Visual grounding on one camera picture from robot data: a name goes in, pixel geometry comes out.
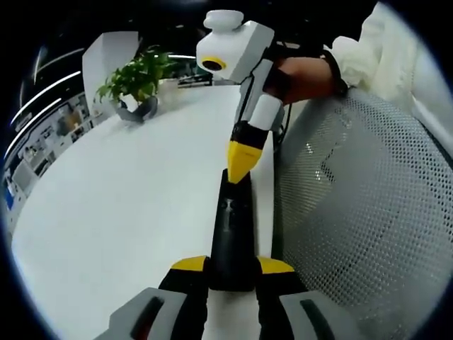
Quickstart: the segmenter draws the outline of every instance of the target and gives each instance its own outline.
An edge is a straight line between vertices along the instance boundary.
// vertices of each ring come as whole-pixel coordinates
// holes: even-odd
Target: white desk
[[[47,170],[22,210],[13,255],[61,339],[92,339],[171,264],[210,254],[239,88],[181,91],[179,109],[141,126],[117,115],[96,126]],[[271,138],[252,179],[259,254],[269,256]],[[208,308],[203,339],[258,338],[254,293],[210,292]]]

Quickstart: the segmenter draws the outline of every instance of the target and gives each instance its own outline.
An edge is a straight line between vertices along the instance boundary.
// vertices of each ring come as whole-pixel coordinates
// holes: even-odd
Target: white wall
[[[135,55],[139,47],[138,32],[109,32],[99,35],[82,57],[82,76],[86,102],[90,114],[94,111],[108,115],[114,113],[113,106],[105,99],[93,104],[96,91],[117,68],[123,67]]]

